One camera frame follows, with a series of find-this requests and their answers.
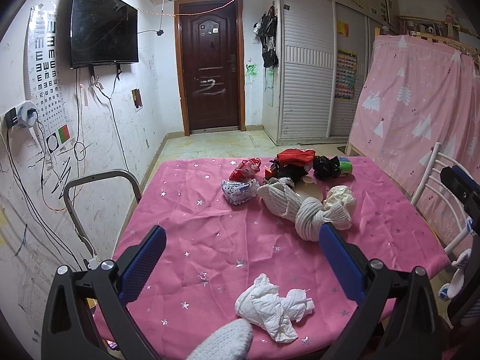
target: wardrobe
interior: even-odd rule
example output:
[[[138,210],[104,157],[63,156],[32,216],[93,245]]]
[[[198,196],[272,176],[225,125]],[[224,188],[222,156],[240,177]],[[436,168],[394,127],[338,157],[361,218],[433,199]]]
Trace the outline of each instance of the wardrobe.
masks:
[[[279,142],[346,139],[368,72],[374,28],[381,24],[331,0],[280,0],[280,11]],[[348,25],[347,36],[337,34],[337,20]],[[335,98],[339,49],[352,51],[357,57],[350,100]]]

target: silver screw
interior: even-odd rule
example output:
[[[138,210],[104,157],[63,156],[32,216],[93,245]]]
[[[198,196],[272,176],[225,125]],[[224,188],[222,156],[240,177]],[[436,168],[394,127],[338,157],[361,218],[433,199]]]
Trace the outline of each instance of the silver screw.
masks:
[[[104,271],[108,271],[108,270],[112,269],[113,266],[114,266],[114,262],[111,261],[111,259],[105,260],[104,262],[102,262],[102,265],[101,265],[101,267]]]
[[[421,266],[418,266],[418,267],[415,268],[415,273],[418,276],[424,276],[426,272]]]
[[[373,259],[370,261],[370,266],[373,269],[382,269],[383,268],[383,262],[381,262],[379,259]]]
[[[66,265],[59,266],[57,269],[57,273],[59,275],[64,275],[68,272],[68,267]]]

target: door frame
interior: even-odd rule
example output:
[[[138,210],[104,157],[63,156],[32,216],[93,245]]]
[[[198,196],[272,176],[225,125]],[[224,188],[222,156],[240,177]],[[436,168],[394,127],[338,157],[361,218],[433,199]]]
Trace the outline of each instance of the door frame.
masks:
[[[186,98],[185,81],[183,79],[183,59],[182,59],[182,37],[181,37],[181,22],[180,22],[180,6],[192,3],[207,3],[231,0],[175,0],[175,54],[177,56],[177,74],[178,74],[178,88],[180,90],[180,106],[183,119],[183,132],[186,137],[190,136],[190,122],[188,119],[188,107]],[[245,44],[243,39],[243,0],[235,0],[232,4],[235,5],[237,12],[237,72],[238,72],[238,120],[240,123],[240,130],[245,131]]]

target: black flat screen tv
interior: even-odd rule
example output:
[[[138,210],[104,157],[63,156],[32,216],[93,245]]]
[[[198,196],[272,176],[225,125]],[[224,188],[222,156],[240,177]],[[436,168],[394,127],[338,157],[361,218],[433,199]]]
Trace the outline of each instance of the black flat screen tv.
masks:
[[[138,62],[137,19],[121,0],[73,0],[70,67]]]

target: white metal chair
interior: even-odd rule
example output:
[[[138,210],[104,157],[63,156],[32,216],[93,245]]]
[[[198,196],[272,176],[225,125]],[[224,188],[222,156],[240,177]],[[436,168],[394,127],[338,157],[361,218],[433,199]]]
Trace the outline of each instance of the white metal chair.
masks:
[[[465,239],[465,237],[469,234],[469,231],[467,230],[467,227],[465,226],[465,224],[467,222],[467,216],[465,214],[465,210],[463,208],[462,203],[460,203],[460,201],[455,197],[455,195],[453,195],[453,193],[450,192],[450,190],[445,185],[443,185],[443,183],[440,181],[441,170],[437,169],[436,166],[439,165],[441,167],[448,167],[448,165],[445,164],[444,162],[440,161],[438,158],[445,159],[447,161],[452,162],[453,164],[457,165],[460,169],[462,169],[462,171],[464,171],[470,178],[472,178],[472,176],[465,169],[465,167],[462,166],[462,164],[460,164],[457,160],[455,160],[455,159],[449,157],[448,155],[445,155],[444,153],[442,153],[440,151],[440,146],[441,146],[441,144],[439,142],[437,142],[435,144],[435,146],[433,147],[433,152],[431,153],[431,157],[430,157],[430,160],[428,162],[427,169],[425,170],[425,173],[423,174],[421,182],[420,182],[419,186],[417,187],[417,190],[415,191],[415,193],[412,197],[412,200],[410,202],[412,203],[413,206],[416,207],[418,201],[420,200],[420,197],[421,197],[423,191],[425,190],[425,188],[432,191],[435,195],[439,196],[440,199],[442,199],[445,202],[447,207],[451,210],[451,212],[453,214],[453,217],[455,219],[455,223],[457,224],[458,230],[460,232],[460,234],[457,235],[445,248],[445,253],[450,254],[453,251],[453,249],[455,249],[460,244],[460,242],[462,242]],[[455,211],[455,209],[453,208],[452,204],[444,196],[443,193],[445,191],[450,193],[450,195],[453,196],[453,198],[457,201],[457,204],[459,205],[460,212],[462,214],[461,219],[463,220],[462,221],[463,224],[464,224],[463,226],[462,226],[462,223],[460,222],[460,219],[458,218],[458,214]]]

